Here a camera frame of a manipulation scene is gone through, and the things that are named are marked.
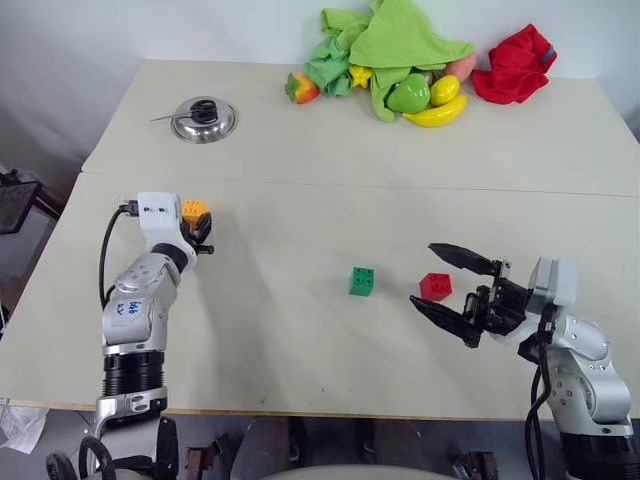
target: red lego block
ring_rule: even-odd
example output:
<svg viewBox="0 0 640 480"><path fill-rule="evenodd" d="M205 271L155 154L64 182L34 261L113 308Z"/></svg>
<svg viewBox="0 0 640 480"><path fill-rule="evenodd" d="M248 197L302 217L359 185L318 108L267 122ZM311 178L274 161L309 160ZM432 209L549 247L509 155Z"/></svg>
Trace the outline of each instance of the red lego block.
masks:
<svg viewBox="0 0 640 480"><path fill-rule="evenodd" d="M420 297L440 302L453 293L451 276L447 273L428 273L420 282Z"/></svg>

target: green apple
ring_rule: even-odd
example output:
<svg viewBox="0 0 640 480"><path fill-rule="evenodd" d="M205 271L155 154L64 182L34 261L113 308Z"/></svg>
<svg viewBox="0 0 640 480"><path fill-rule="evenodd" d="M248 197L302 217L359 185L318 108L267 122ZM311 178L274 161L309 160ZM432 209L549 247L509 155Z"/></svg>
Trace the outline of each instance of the green apple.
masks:
<svg viewBox="0 0 640 480"><path fill-rule="evenodd" d="M418 113L429 104L429 86L421 73L411 73L387 98L387 108L394 112Z"/></svg>

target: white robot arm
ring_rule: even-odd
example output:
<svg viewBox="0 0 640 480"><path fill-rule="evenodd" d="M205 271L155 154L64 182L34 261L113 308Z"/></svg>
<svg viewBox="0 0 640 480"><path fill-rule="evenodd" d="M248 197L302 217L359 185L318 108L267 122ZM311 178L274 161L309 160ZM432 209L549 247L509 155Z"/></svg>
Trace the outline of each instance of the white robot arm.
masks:
<svg viewBox="0 0 640 480"><path fill-rule="evenodd" d="M146 247L107 294L100 279L105 378L96 402L94 435L80 448L80 476L173 480L178 474L176 427L161 415L167 408L162 365L169 309L181 274L195 267L198 253L213 253L212 246L203 244L211 231L211 214L202 215L194 229L183 221L177 195L138 194L137 201L120 206L109 224L101 275L111 228L123 212L140 217ZM93 466L94 460L101 471L88 477L87 463ZM47 468L51 478L75 478L63 455L50 455Z"/></svg>
<svg viewBox="0 0 640 480"><path fill-rule="evenodd" d="M571 478L617 480L640 478L640 453L629 418L631 394L611 363L609 343L600 328L569 313L576 298L576 265L541 258L528 288L509 280L510 263L491 261L448 244L429 245L458 268L494 277L491 288L467 295L464 312L411 297L416 308L437 326L478 347L483 331L536 363L532 398L525 422L527 455L534 479L544 478L538 408L546 401L561 433ZM536 434L538 468L531 450Z"/></svg>

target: green cloth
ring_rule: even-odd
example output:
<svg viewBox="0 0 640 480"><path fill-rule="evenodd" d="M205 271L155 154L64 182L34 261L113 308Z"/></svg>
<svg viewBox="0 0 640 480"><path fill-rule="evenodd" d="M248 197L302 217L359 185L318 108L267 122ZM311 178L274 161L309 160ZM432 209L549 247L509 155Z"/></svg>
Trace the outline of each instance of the green cloth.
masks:
<svg viewBox="0 0 640 480"><path fill-rule="evenodd" d="M466 57L473 45L445 40L433 32L423 11L411 0L376 0L367 28L351 45L351 63L372 68L424 66L441 70Z"/></svg>
<svg viewBox="0 0 640 480"><path fill-rule="evenodd" d="M355 10L325 8L322 10L322 33L336 37L338 44L349 50L351 44L369 26L371 16Z"/></svg>
<svg viewBox="0 0 640 480"><path fill-rule="evenodd" d="M322 41L304 64L304 73L327 95L341 96L351 93L349 50L342 48L336 37Z"/></svg>
<svg viewBox="0 0 640 480"><path fill-rule="evenodd" d="M447 63L473 52L473 45L445 40L433 32L424 12L411 0L375 0L371 11L372 17L357 11L324 9L322 31L351 49L350 63L373 69L373 109L380 119L392 122L395 114L384 101L411 67L442 70Z"/></svg>

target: toy block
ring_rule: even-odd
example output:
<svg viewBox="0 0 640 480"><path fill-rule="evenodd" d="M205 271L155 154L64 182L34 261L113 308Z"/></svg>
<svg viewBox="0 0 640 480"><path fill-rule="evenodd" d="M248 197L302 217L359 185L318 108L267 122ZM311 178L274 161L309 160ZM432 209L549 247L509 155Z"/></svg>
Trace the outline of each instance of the toy block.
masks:
<svg viewBox="0 0 640 480"><path fill-rule="evenodd" d="M373 269L364 267L353 267L351 272L351 288L349 295L359 295L368 297L374 286Z"/></svg>
<svg viewBox="0 0 640 480"><path fill-rule="evenodd" d="M453 293L451 276L446 273L428 273L420 282L420 297L440 302Z"/></svg>
<svg viewBox="0 0 640 480"><path fill-rule="evenodd" d="M182 205L182 218L192 229L195 229L200 216L208 211L209 207L202 200L185 200Z"/></svg>

